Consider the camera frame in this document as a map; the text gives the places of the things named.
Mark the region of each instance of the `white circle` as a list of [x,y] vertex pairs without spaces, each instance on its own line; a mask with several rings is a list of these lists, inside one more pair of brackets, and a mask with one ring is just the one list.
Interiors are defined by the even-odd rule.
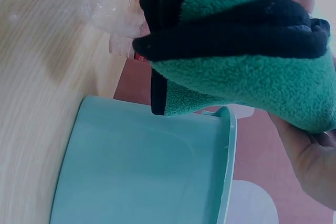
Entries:
[[232,182],[225,224],[279,224],[277,208],[269,194],[244,180]]

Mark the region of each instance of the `wooden table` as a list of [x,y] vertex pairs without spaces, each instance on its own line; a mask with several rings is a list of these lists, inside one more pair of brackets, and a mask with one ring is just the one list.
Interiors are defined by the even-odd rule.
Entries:
[[76,112],[124,65],[77,0],[0,0],[0,223],[47,224]]

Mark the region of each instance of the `red floor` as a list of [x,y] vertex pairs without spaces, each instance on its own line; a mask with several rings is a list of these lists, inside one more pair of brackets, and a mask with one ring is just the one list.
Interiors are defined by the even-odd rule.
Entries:
[[[114,98],[123,101],[150,104],[150,66],[135,60],[127,60],[121,75]],[[300,188],[277,132],[264,111],[256,110],[248,118],[238,120],[237,155],[234,180],[252,182],[261,187],[272,201],[267,204],[261,198],[246,199],[249,204],[238,204],[229,209],[228,224],[247,221],[244,224],[332,224],[333,212],[322,207]],[[249,191],[233,192],[232,197],[251,195]],[[255,205],[264,209],[260,213],[260,220],[251,220],[244,214],[257,215],[253,210]],[[268,205],[274,205],[275,217],[272,221],[266,220]]]

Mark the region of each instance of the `fleece cloth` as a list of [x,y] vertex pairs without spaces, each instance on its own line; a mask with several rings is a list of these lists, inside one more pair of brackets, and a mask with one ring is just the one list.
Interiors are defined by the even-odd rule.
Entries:
[[236,103],[311,133],[336,128],[330,25],[291,0],[140,0],[152,112]]

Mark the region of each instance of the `green towel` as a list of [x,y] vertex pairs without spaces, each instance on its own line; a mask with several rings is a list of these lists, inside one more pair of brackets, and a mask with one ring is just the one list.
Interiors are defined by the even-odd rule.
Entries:
[[330,25],[291,0],[140,0],[152,112],[248,105],[311,133],[336,128]]

